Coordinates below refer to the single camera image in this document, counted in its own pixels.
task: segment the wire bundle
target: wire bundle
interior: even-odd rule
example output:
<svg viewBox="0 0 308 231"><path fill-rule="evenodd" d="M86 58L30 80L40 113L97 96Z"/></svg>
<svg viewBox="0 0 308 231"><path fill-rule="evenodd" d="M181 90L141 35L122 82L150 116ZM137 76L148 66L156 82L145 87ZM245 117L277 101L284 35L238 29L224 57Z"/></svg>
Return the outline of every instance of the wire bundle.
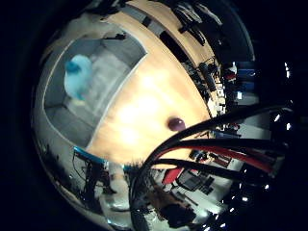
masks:
<svg viewBox="0 0 308 231"><path fill-rule="evenodd" d="M229 156L242 160L254 167L261 169L262 171L274 177L277 168L281 165L284 159L284 154L288 150L288 146L285 143L277 143L273 141L254 140L254 139L208 139L208 140L190 140L181 141L182 139L191 135L210 130L221 124L230 123L239 119L244 119L250 116L255 116L265 112L271 111L287 111L292 112L293 110L284 103L271 104L271 103L260 103L250 105L245 108L230 112L225 115L219 115L212 119L195 124L174 136L170 137L159 145L145 160L144 164L139 169L137 177L133 179L130 187L130 204L132 209L135 208L135 199L137 188L142 184L144 177L149 172L153 165L157 164L168 164L178 167L189 167L198 169L209 174L216 176L232 179L234 181L243 182L253 186L260 186L265 184L264 178L251 177L246 174L242 174L235 170L224 169L221 167L212 167L203 165L200 163L176 160L176 159L159 159L165 153L175 150L178 148L191 148L197 150L205 150L217 153L223 156ZM274 159L259 151L267 150L277 153L277 158Z"/></svg>

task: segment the dark ball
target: dark ball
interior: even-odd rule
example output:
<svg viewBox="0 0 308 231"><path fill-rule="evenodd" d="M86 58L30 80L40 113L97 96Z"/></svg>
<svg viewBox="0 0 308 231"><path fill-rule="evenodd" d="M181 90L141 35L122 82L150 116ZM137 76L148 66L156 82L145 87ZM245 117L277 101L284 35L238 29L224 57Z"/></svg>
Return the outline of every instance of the dark ball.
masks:
<svg viewBox="0 0 308 231"><path fill-rule="evenodd" d="M167 123L167 127L173 132L180 132L186 128L185 122L178 117L171 118Z"/></svg>

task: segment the table surface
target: table surface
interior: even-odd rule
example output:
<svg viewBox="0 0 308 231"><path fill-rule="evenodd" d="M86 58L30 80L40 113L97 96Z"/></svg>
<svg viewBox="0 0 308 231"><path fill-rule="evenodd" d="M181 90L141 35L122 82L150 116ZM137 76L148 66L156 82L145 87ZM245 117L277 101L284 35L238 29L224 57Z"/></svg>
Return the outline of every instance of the table surface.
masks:
<svg viewBox="0 0 308 231"><path fill-rule="evenodd" d="M167 128L171 117L182 118L189 127L209 114L191 77L159 38L125 13L108 21L135 37L147 54L101 120L87 151L120 164L137 164L175 134ZM187 159L189 153L176 150L166 158Z"/></svg>
<svg viewBox="0 0 308 231"><path fill-rule="evenodd" d="M157 22L159 25L161 25L182 48L194 67L198 67L200 63L207 62L210 58L215 56L211 46L207 41L202 46L191 33L179 33L178 29L182 27L182 23L172 12L172 10L166 5L147 0L129 1L127 2L127 5L131 6L135 10L141 11L152 20ZM218 98L218 93L216 90L210 92L210 94L213 101L219 101L220 103L224 104L224 100ZM216 116L216 109L211 111L212 115Z"/></svg>

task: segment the ceiling light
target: ceiling light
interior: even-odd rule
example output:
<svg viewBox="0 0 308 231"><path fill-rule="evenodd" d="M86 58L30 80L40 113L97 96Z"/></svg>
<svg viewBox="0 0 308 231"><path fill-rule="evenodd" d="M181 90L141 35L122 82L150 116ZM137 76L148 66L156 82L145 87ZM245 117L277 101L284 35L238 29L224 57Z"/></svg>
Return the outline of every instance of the ceiling light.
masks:
<svg viewBox="0 0 308 231"><path fill-rule="evenodd" d="M243 99L243 94L242 94L240 91L238 91L237 98L238 98L238 99Z"/></svg>
<svg viewBox="0 0 308 231"><path fill-rule="evenodd" d="M277 122L279 118L280 118L280 114L278 114L278 115L275 117L274 122Z"/></svg>
<svg viewBox="0 0 308 231"><path fill-rule="evenodd" d="M291 124L290 123L287 123L287 130L289 131L291 128Z"/></svg>

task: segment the red cable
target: red cable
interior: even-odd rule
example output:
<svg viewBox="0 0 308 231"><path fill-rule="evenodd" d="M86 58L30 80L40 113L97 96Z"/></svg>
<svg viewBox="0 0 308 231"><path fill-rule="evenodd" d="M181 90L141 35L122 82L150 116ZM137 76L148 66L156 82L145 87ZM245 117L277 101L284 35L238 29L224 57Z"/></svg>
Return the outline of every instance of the red cable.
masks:
<svg viewBox="0 0 308 231"><path fill-rule="evenodd" d="M189 148L189 149L194 149L194 150L204 150L204 151L211 151L214 152L218 155L222 155L222 156L227 156L227 157L231 157L234 159L238 159L240 161L243 161L251 166L257 167L267 173L272 172L272 168L270 165L268 164L264 164L262 162L260 162L259 160L256 160L254 158L245 156L244 154L241 154L239 152L235 152L226 148L222 148L222 147L216 147L216 146L177 146L177 147L173 147L170 149L167 149L163 152L160 153L160 155L158 156L158 158L160 158L161 156L165 155L166 153L168 153L169 151L173 151L179 148Z"/></svg>

